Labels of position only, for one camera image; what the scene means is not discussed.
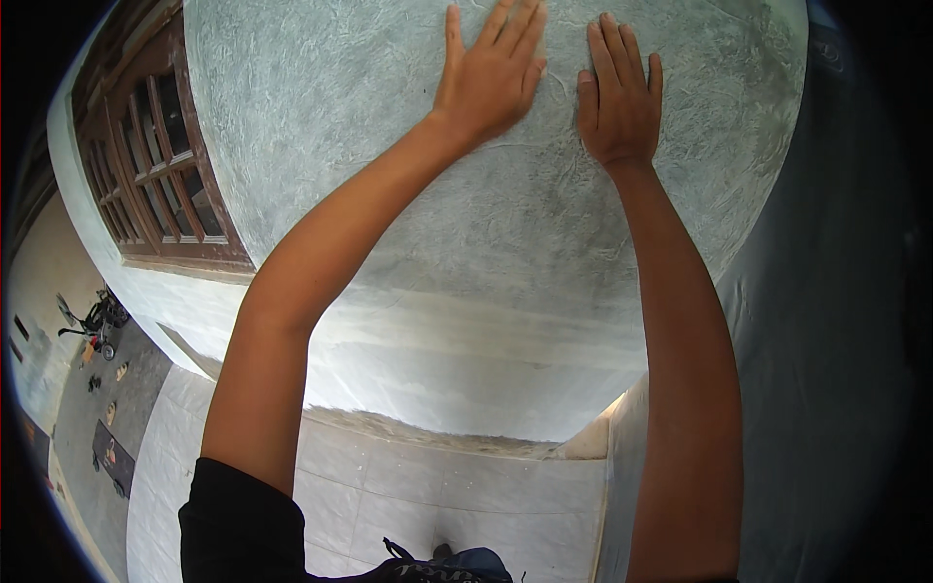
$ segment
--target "shoe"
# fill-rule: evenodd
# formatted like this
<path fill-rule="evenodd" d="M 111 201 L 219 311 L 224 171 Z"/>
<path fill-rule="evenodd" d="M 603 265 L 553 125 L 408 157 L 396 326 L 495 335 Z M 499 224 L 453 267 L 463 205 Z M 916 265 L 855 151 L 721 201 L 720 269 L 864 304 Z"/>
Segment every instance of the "shoe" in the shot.
<path fill-rule="evenodd" d="M 434 549 L 434 552 L 431 553 L 431 561 L 440 562 L 452 556 L 453 556 L 453 550 L 451 549 L 451 546 L 448 545 L 447 543 L 443 543 L 443 544 L 438 545 Z"/>

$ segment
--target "finger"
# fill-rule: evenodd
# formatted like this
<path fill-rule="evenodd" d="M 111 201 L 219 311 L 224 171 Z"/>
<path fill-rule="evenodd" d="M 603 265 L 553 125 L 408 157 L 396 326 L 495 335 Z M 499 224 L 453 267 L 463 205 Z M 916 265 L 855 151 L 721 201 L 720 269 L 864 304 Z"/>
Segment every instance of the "finger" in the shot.
<path fill-rule="evenodd" d="M 652 52 L 648 56 L 648 93 L 655 104 L 661 107 L 661 90 L 664 88 L 664 74 L 661 72 L 661 55 Z"/>
<path fill-rule="evenodd" d="M 464 39 L 460 36 L 460 7 L 456 4 L 447 6 L 444 39 L 447 50 L 447 64 L 457 64 L 466 49 L 464 49 Z"/>
<path fill-rule="evenodd" d="M 537 11 L 540 0 L 521 0 L 521 2 L 518 10 L 513 8 L 515 14 L 508 19 L 508 23 L 502 29 L 502 34 L 495 41 L 495 46 L 507 55 L 511 55 L 515 51 L 515 46 L 519 44 L 525 29 L 528 28 L 528 23 L 531 22 L 532 16 Z"/>
<path fill-rule="evenodd" d="M 632 67 L 629 65 L 629 56 L 625 53 L 622 37 L 619 36 L 619 26 L 616 24 L 616 19 L 608 12 L 600 15 L 599 25 L 606 39 L 609 54 L 612 55 L 612 63 L 616 68 L 616 75 L 619 76 L 619 84 L 625 87 L 632 82 Z"/>
<path fill-rule="evenodd" d="M 525 69 L 524 77 L 522 77 L 522 106 L 524 111 L 531 109 L 531 102 L 535 99 L 535 89 L 537 89 L 538 81 L 541 80 L 541 71 L 544 70 L 546 64 L 548 62 L 545 59 L 534 59 Z"/>
<path fill-rule="evenodd" d="M 511 10 L 515 0 L 499 0 L 495 3 L 493 11 L 486 19 L 486 23 L 480 31 L 480 37 L 476 39 L 477 47 L 491 47 L 502 32 L 502 27 L 506 24 L 508 11 Z"/>
<path fill-rule="evenodd" d="M 515 52 L 512 53 L 513 59 L 519 62 L 525 62 L 532 58 L 532 55 L 535 54 L 537 43 L 544 34 L 544 27 L 547 23 L 548 6 L 542 2 L 537 5 L 537 10 L 535 10 L 531 22 L 525 29 L 524 34 L 522 34 L 522 38 L 519 40 L 518 45 L 515 46 Z"/>
<path fill-rule="evenodd" d="M 619 36 L 625 45 L 625 52 L 629 56 L 629 67 L 632 71 L 632 82 L 642 88 L 645 87 L 645 66 L 641 63 L 641 53 L 638 51 L 638 40 L 628 24 L 619 27 Z"/>
<path fill-rule="evenodd" d="M 580 133 L 594 132 L 599 119 L 599 89 L 589 71 L 577 74 L 577 94 L 580 100 L 577 127 Z"/>
<path fill-rule="evenodd" d="M 597 22 L 590 22 L 587 27 L 587 37 L 590 39 L 590 54 L 592 65 L 596 69 L 596 78 L 599 81 L 600 95 L 621 91 L 619 74 L 616 73 L 616 67 L 612 64 L 612 57 L 603 39 L 603 31 Z"/>

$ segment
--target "wrist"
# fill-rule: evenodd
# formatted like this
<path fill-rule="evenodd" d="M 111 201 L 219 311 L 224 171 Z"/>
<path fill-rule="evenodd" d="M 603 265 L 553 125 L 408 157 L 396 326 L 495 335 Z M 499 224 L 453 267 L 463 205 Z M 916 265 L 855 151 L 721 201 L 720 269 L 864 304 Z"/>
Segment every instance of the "wrist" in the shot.
<path fill-rule="evenodd" d="M 464 124 L 457 123 L 442 112 L 432 110 L 418 126 L 432 136 L 432 142 L 444 152 L 450 152 L 460 159 L 476 147 Z"/>
<path fill-rule="evenodd" d="M 603 164 L 603 168 L 606 169 L 609 177 L 611 177 L 616 184 L 618 184 L 620 180 L 631 179 L 635 176 L 655 175 L 654 165 L 651 163 L 651 160 L 622 158 Z"/>

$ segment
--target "ledge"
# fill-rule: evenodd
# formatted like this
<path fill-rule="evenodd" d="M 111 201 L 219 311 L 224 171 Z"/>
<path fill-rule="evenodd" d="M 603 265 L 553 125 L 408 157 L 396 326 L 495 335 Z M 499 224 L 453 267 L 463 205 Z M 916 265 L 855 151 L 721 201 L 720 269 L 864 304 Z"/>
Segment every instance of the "ledge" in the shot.
<path fill-rule="evenodd" d="M 158 261 L 143 261 L 140 259 L 123 258 L 123 267 L 135 270 L 161 271 L 163 273 L 173 273 L 175 275 L 184 275 L 186 277 L 195 277 L 211 282 L 220 282 L 222 284 L 250 285 L 253 281 L 254 273 L 237 273 L 235 271 L 211 270 L 200 267 L 190 267 L 187 265 L 177 265 L 175 263 L 162 263 Z"/>

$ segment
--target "hand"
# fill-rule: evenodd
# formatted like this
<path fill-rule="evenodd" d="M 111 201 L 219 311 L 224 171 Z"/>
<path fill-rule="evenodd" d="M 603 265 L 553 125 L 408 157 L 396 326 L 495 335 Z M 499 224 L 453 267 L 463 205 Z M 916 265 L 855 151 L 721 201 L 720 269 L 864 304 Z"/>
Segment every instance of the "hand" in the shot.
<path fill-rule="evenodd" d="M 521 2 L 506 24 L 512 5 Z M 447 7 L 447 60 L 434 109 L 466 151 L 502 135 L 531 109 L 546 61 L 532 59 L 548 19 L 539 0 L 499 0 L 470 50 L 460 36 L 460 10 Z"/>
<path fill-rule="evenodd" d="M 589 71 L 577 78 L 583 145 L 607 171 L 619 163 L 650 166 L 661 126 L 661 57 L 648 57 L 646 83 L 632 28 L 609 13 L 599 20 L 587 27 L 598 80 Z"/>

